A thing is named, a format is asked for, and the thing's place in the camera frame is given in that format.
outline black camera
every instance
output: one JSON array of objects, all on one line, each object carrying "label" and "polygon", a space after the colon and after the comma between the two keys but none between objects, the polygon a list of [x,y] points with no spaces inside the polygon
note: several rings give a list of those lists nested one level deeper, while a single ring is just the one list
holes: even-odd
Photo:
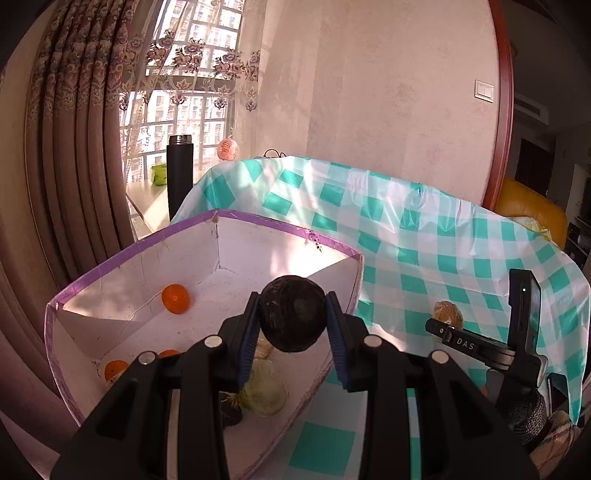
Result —
[{"label": "black camera", "polygon": [[425,330],[442,343],[480,360],[488,367],[528,388],[544,381],[548,359],[536,353],[540,331],[541,291],[530,270],[509,270],[511,320],[507,343],[469,330],[459,330],[436,319],[428,319]]}]

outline pink wallpaper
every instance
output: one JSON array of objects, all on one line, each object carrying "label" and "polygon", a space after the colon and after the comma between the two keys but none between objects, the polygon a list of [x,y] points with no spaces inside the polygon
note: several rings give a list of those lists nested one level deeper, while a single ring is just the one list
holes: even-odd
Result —
[{"label": "pink wallpaper", "polygon": [[[498,116],[488,0],[268,0],[252,153],[484,195]],[[474,97],[474,81],[495,103]]]}]

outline teal and white plastic tablecloth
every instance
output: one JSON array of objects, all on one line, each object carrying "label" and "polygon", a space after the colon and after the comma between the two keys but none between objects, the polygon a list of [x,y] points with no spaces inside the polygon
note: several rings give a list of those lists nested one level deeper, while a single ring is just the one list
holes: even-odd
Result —
[{"label": "teal and white plastic tablecloth", "polygon": [[[356,314],[373,333],[418,355],[441,347],[424,328],[440,300],[458,306],[466,329],[506,342],[509,269],[531,270],[542,290],[538,353],[548,356],[548,372],[566,375],[571,417],[578,418],[591,291],[575,263],[536,233],[432,187],[300,157],[214,166],[174,221],[216,208],[293,223],[362,251]],[[484,364],[451,355],[484,384]],[[411,395],[409,405],[413,478],[420,478]],[[255,478],[357,478],[364,421],[365,395],[344,392],[332,372]]]}]

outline cardboard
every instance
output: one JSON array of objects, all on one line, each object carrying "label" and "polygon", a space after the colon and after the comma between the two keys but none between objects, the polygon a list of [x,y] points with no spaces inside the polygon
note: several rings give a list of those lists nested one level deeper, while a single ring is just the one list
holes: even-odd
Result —
[{"label": "cardboard", "polygon": [[[46,311],[51,370],[80,424],[108,390],[103,372],[109,361],[131,363],[146,350],[184,352],[242,313],[252,291],[281,275],[308,277],[325,292],[334,290],[343,311],[352,314],[362,271],[358,251],[324,235],[250,213],[206,212],[139,241],[52,299]],[[184,314],[162,304],[162,289],[172,283],[189,291]],[[324,380],[331,364],[326,332],[305,352],[274,350],[269,359],[281,371],[288,401],[272,417],[246,411],[242,423],[225,429],[233,479],[254,472]],[[168,457],[168,477],[175,478],[174,443]]]}]

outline purple tape edge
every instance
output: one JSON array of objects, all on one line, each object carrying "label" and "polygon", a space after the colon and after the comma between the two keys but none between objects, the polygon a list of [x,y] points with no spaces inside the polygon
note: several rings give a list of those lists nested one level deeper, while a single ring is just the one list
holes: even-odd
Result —
[{"label": "purple tape edge", "polygon": [[[175,233],[182,232],[183,230],[197,225],[198,223],[206,222],[214,216],[223,218],[233,218],[236,220],[241,220],[243,222],[253,223],[255,225],[266,226],[274,230],[290,233],[292,235],[299,236],[306,240],[317,242],[320,245],[325,245],[326,247],[339,251],[347,255],[348,257],[354,257],[357,259],[362,258],[361,253],[355,250],[354,248],[351,248],[350,246],[344,244],[343,242],[335,240],[334,238],[323,235],[322,233],[316,233],[314,230],[292,225],[290,223],[285,223],[280,220],[273,220],[271,218],[256,215],[254,213],[238,212],[237,210],[224,209],[208,210],[207,212],[200,213],[199,215],[196,215],[194,217],[181,220],[177,223],[173,223],[171,225],[168,225],[166,228],[159,230],[158,232],[152,233],[152,235],[139,240],[133,245],[128,246],[121,252],[113,255],[111,258],[107,259],[97,267],[88,271],[87,273],[79,277],[77,280],[74,280],[71,284],[69,284],[66,288],[59,292],[55,297],[53,297],[47,304],[44,322],[44,337],[47,359],[49,360],[49,366],[51,368],[51,372],[53,373],[53,378],[56,381],[57,389],[59,390],[61,397],[64,400],[64,403],[66,403],[66,407],[68,408],[68,410],[70,411],[78,425],[82,425],[86,417],[82,414],[80,408],[78,407],[78,404],[72,397],[72,393],[70,392],[70,389],[66,384],[53,346],[53,323],[57,318],[58,306],[60,304],[63,305],[66,302],[70,301],[86,287],[90,286],[99,278],[104,277],[105,275],[107,275],[107,273],[113,271],[116,267],[121,266],[130,258],[154,246],[155,244],[161,242],[169,236],[172,236]],[[354,302],[354,304],[356,304],[357,300],[359,299],[358,288],[356,292],[353,292],[353,295],[356,297]]]}]

